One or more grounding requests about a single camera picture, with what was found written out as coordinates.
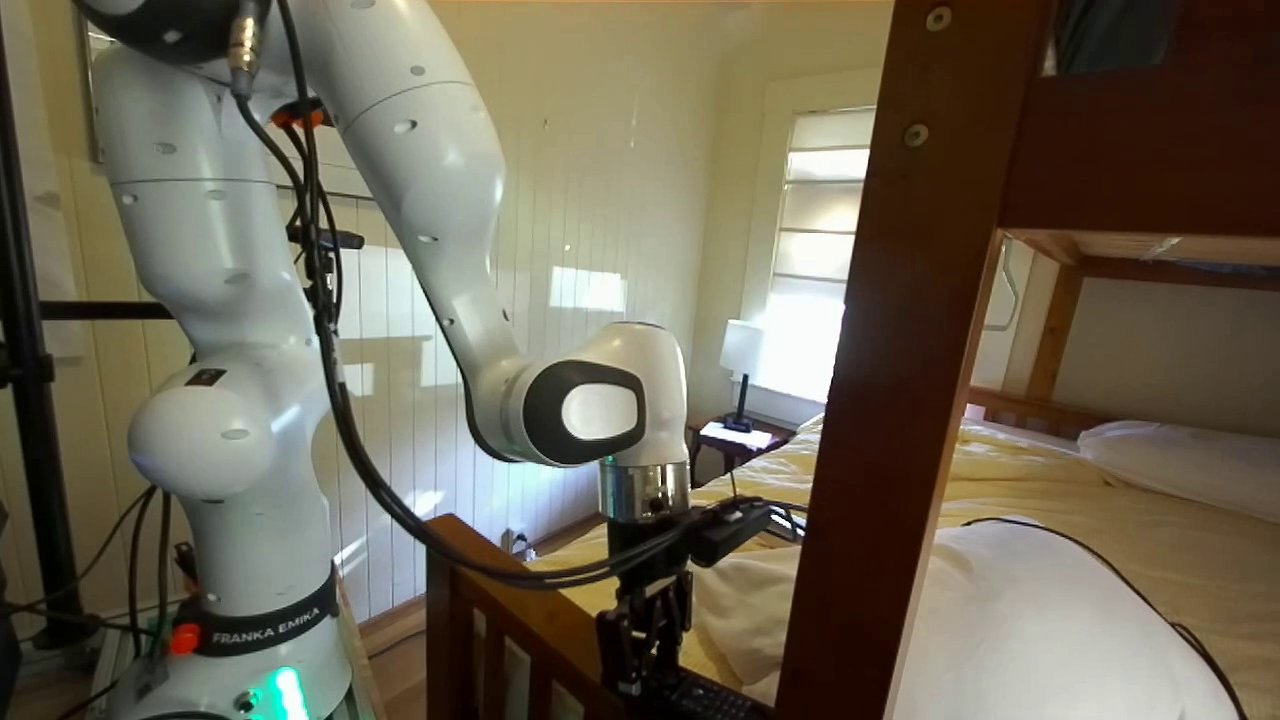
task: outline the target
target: upper bunk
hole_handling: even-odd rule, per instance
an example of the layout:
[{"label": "upper bunk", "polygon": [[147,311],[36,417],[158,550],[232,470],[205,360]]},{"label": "upper bunk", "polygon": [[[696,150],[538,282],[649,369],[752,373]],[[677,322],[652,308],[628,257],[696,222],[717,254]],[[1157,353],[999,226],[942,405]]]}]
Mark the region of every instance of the upper bunk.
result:
[{"label": "upper bunk", "polygon": [[1045,71],[1084,6],[895,0],[780,717],[894,705],[993,236],[1094,268],[1280,268],[1280,6],[1165,0],[1157,63]]}]

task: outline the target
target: white pillow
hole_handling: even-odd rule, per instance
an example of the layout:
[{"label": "white pillow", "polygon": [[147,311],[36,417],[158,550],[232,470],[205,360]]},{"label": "white pillow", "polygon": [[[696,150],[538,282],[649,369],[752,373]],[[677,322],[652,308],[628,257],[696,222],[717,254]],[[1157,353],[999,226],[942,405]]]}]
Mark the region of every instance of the white pillow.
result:
[{"label": "white pillow", "polygon": [[1280,523],[1280,442],[1116,421],[1082,432],[1082,456],[1157,492]]}]

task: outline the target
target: lower bunk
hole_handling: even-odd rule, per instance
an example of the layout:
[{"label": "lower bunk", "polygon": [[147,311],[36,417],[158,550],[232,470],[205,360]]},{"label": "lower bunk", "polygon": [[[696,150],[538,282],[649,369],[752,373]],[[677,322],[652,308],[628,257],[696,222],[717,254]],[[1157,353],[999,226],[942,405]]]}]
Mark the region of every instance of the lower bunk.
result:
[{"label": "lower bunk", "polygon": [[[1280,523],[1234,492],[1220,501],[1234,470],[1173,444],[1149,456],[1210,472],[1210,492],[1153,484],[1129,470],[1144,432],[1123,427],[1082,442],[962,427],[894,717],[1280,717]],[[696,503],[770,495],[806,509],[818,449],[821,421],[706,484]],[[454,515],[431,532],[454,557],[521,572]],[[788,614],[802,535],[762,535],[693,568],[683,670],[773,705],[788,624],[821,624]],[[576,568],[606,550],[595,529],[538,568]],[[628,717],[599,689],[594,618],[611,591],[525,591],[431,557],[431,717]]]}]

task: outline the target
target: wooden floor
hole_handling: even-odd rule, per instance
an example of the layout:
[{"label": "wooden floor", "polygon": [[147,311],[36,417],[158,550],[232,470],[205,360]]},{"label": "wooden floor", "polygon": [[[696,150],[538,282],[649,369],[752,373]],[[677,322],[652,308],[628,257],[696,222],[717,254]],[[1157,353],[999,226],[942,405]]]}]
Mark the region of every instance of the wooden floor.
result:
[{"label": "wooden floor", "polygon": [[[403,604],[360,624],[360,646],[371,670],[375,700],[384,720],[423,720],[428,708],[428,624],[423,604]],[[92,658],[48,658],[17,689],[9,720],[61,720],[85,717],[70,714],[85,705],[92,680]]]}]

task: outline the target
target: bedsheet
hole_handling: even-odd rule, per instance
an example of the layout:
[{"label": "bedsheet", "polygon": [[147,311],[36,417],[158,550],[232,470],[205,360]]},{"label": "bedsheet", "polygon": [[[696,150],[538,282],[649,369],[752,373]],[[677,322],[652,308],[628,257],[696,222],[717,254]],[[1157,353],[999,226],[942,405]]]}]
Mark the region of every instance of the bedsheet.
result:
[{"label": "bedsheet", "polygon": [[[720,495],[770,495],[810,503],[818,470],[821,421],[802,427],[793,444],[762,456],[696,492],[702,503]],[[1077,535],[1102,554],[1123,582],[1132,582],[1160,618],[1194,628],[1234,680],[1254,720],[1280,720],[1280,529],[1194,501],[1132,489],[1094,470],[1073,444],[1003,432],[998,424],[964,424],[955,438],[950,489],[942,503],[942,532],[975,515],[1015,515]],[[606,529],[545,557],[539,568],[595,562]],[[796,557],[780,541],[752,541],[720,568],[696,568],[696,628],[681,662],[720,686],[770,700],[770,670],[780,662],[793,586],[745,586],[732,572],[777,565],[793,572]],[[717,598],[732,591],[732,614],[717,614]],[[580,609],[611,604],[611,586],[567,591]]]}]

